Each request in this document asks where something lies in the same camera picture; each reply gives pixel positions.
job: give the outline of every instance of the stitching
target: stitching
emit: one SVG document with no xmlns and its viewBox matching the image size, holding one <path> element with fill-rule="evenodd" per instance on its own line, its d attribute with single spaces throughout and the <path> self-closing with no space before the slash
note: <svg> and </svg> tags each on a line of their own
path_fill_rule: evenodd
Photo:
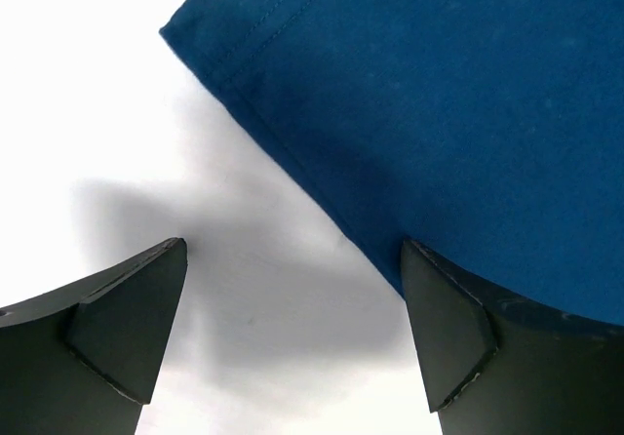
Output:
<svg viewBox="0 0 624 435">
<path fill-rule="evenodd" d="M 252 28 L 250 28 L 247 33 L 245 34 L 245 36 L 243 38 L 241 38 L 238 42 L 236 42 L 234 44 L 234 46 L 232 46 L 232 48 L 229 49 L 229 51 L 225 54 L 225 55 L 221 55 L 221 57 L 216 61 L 216 66 L 220 66 L 222 65 L 225 61 L 227 61 L 232 55 L 234 55 L 234 53 L 236 53 L 237 50 L 239 50 L 244 44 L 245 42 L 247 42 L 247 39 L 250 38 L 250 35 L 252 35 L 252 33 L 254 33 L 254 31 L 260 27 L 281 5 L 282 3 L 284 3 L 284 1 L 286 0 L 278 0 L 273 7 L 264 15 L 262 16 L 258 22 L 256 22 Z M 216 72 L 216 68 L 213 69 L 213 71 L 211 71 L 210 75 L 213 75 Z"/>
<path fill-rule="evenodd" d="M 303 12 L 308 9 L 310 7 L 310 5 L 312 5 L 312 3 L 314 3 L 314 1 L 316 0 L 308 0 L 302 7 L 301 9 L 299 9 L 296 13 L 294 13 L 292 16 L 289 17 L 289 19 L 284 22 L 284 24 L 275 31 L 275 33 L 273 33 L 273 35 L 271 35 L 267 40 L 264 41 L 264 43 L 260 46 L 260 48 L 258 48 L 255 52 L 253 52 L 241 65 L 241 67 L 239 67 L 233 74 L 230 74 L 229 77 L 227 77 L 223 83 L 219 86 L 220 89 L 222 89 L 224 86 L 230 84 L 241 72 L 243 72 L 250 64 L 251 62 L 260 54 L 264 51 L 264 49 L 266 49 L 266 47 L 268 47 L 277 37 L 279 37 L 282 32 L 284 32 L 287 28 L 289 28 L 293 23 L 295 23 L 303 14 Z"/>
<path fill-rule="evenodd" d="M 177 36 L 173 30 L 169 30 L 168 33 L 170 34 L 170 37 L 172 38 Z M 174 50 L 177 50 L 177 53 L 180 53 L 180 51 L 185 48 L 185 47 L 179 48 L 178 44 L 172 45 L 171 43 L 170 43 L 170 46 L 172 46 Z M 201 48 L 197 48 L 193 44 L 188 44 L 187 46 L 188 46 L 187 51 L 190 52 L 190 56 L 194 56 L 194 55 L 199 55 L 200 57 L 205 56 L 204 51 Z M 206 87 L 206 89 L 208 89 L 208 91 L 211 94 L 213 94 L 217 99 L 219 99 L 219 101 L 221 101 L 221 103 L 225 104 L 229 109 L 230 105 L 226 104 L 225 99 L 224 99 L 224 95 L 226 95 L 227 91 L 223 91 L 222 86 L 219 86 L 217 81 L 210 78 L 211 73 L 208 72 L 208 69 L 206 69 L 206 67 L 203 64 L 197 63 L 195 65 L 192 63 L 192 60 L 188 59 L 188 56 L 186 56 L 186 58 L 183 58 L 184 56 L 186 56 L 186 53 L 182 52 L 182 55 L 180 55 L 180 58 L 193 71 L 193 73 L 197 76 L 197 78 L 204 85 L 204 87 Z M 252 104 L 252 102 L 245 96 L 243 91 L 241 91 L 236 85 L 230 86 L 229 89 L 230 89 L 230 92 L 234 96 L 238 97 L 239 101 L 253 114 L 253 116 L 255 117 L 255 120 L 262 126 L 262 128 L 275 140 L 275 142 L 277 142 L 282 147 L 285 153 L 297 165 L 301 173 L 307 178 L 307 181 L 310 183 L 310 186 L 313 187 L 316 193 L 316 194 L 312 194 L 308 192 L 307 190 L 305 190 L 306 192 L 308 192 L 308 195 L 311 196 L 319 205 L 323 204 L 324 206 L 326 206 L 326 208 L 324 208 L 324 211 L 327 212 L 328 216 L 330 216 L 330 218 L 339 226 L 340 230 L 342 230 L 345 236 L 351 242 L 353 242 L 353 244 L 356 247 L 358 247 L 369 258 L 370 262 L 377 268 L 377 270 L 381 273 L 381 275 L 384 276 L 386 283 L 397 294 L 399 294 L 401 298 L 405 299 L 403 295 L 403 288 L 401 286 L 401 281 L 394 283 L 388 279 L 395 275 L 393 271 L 391 269 L 388 269 L 388 267 L 384 264 L 384 261 L 380 260 L 378 255 L 374 253 L 374 249 L 370 248 L 366 242 L 361 240 L 359 238 L 359 235 L 355 235 L 355 231 L 353 230 L 351 223 L 347 221 L 346 218 L 342 215 L 342 213 L 338 211 L 338 209 L 333 205 L 333 202 L 330 202 L 326 193 L 321 189 L 318 183 L 312 177 L 310 177 L 310 175 L 308 174 L 308 171 L 304 168 L 304 166 L 301 164 L 298 158 L 294 156 L 293 152 L 288 148 L 288 146 L 280 138 L 278 138 L 275 135 L 275 133 L 271 130 L 271 127 L 268 125 L 265 119 L 259 114 L 255 106 Z M 241 123 L 239 124 L 241 127 L 245 129 L 245 125 Z"/>
</svg>

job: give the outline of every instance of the dark gray plastic part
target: dark gray plastic part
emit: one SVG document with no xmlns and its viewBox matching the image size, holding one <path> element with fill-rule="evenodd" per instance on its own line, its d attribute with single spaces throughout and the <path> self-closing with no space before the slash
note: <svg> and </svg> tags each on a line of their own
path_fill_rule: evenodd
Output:
<svg viewBox="0 0 624 435">
<path fill-rule="evenodd" d="M 623 327 L 519 296 L 414 241 L 402 276 L 445 435 L 624 433 Z"/>
<path fill-rule="evenodd" d="M 131 435 L 186 275 L 173 238 L 0 312 L 0 433 Z"/>
</svg>

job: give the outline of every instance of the white background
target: white background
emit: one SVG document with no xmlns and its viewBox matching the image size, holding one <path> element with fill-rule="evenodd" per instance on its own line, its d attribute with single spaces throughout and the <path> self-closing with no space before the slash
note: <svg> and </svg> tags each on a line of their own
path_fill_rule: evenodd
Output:
<svg viewBox="0 0 624 435">
<path fill-rule="evenodd" d="M 159 37 L 182 1 L 0 0 L 0 305 L 183 236 L 138 434 L 439 434 L 403 301 Z"/>
</svg>

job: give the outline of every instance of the fabric seam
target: fabric seam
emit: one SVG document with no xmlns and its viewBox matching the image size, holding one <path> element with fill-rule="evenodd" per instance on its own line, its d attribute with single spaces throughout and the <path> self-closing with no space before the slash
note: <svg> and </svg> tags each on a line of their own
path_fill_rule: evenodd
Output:
<svg viewBox="0 0 624 435">
<path fill-rule="evenodd" d="M 262 43 L 262 45 L 260 45 L 260 47 L 253 52 L 250 56 L 247 57 L 247 59 L 245 59 L 245 61 L 243 61 L 243 64 L 236 70 L 234 71 L 232 74 L 229 75 L 229 77 L 226 77 L 223 82 L 218 86 L 219 89 L 223 88 L 224 86 L 231 84 L 232 81 L 239 75 L 241 74 L 243 71 L 245 71 L 250 64 L 254 61 L 254 59 L 260 54 L 262 53 L 277 37 L 279 37 L 285 30 L 287 30 L 291 25 L 293 25 L 294 23 L 296 23 L 296 21 L 301 17 L 301 15 L 305 12 L 305 10 L 307 10 L 316 0 L 307 0 L 305 2 L 305 4 L 303 6 L 301 6 L 301 8 L 295 12 L 293 15 L 291 15 L 283 24 L 280 28 L 278 28 L 273 35 L 271 35 L 268 39 L 266 39 L 264 41 L 264 43 Z"/>
<path fill-rule="evenodd" d="M 218 69 L 219 66 L 221 66 L 222 64 L 224 64 L 232 55 L 234 55 L 234 53 L 236 53 L 243 45 L 245 45 L 245 43 L 248 41 L 248 39 L 250 38 L 250 36 L 254 33 L 254 31 L 260 27 L 269 17 L 271 17 L 271 15 L 273 15 L 273 13 L 275 13 L 280 6 L 282 6 L 282 4 L 285 2 L 286 0 L 278 0 L 273 7 L 271 7 L 271 9 L 269 9 L 264 16 L 262 16 L 254 25 L 252 25 L 252 28 L 250 28 L 245 35 L 243 36 L 243 38 L 241 38 L 240 40 L 238 40 L 225 54 L 222 54 L 217 60 L 216 60 L 216 64 L 213 68 L 213 70 L 211 71 L 211 73 L 209 74 L 209 76 L 212 76 Z"/>
</svg>

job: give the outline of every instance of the blue cloth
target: blue cloth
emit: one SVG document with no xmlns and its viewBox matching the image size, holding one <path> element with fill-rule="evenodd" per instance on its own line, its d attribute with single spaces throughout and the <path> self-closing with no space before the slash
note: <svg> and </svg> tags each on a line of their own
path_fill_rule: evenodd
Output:
<svg viewBox="0 0 624 435">
<path fill-rule="evenodd" d="M 161 33 L 399 293 L 411 237 L 624 325 L 624 0 L 187 0 Z"/>
</svg>

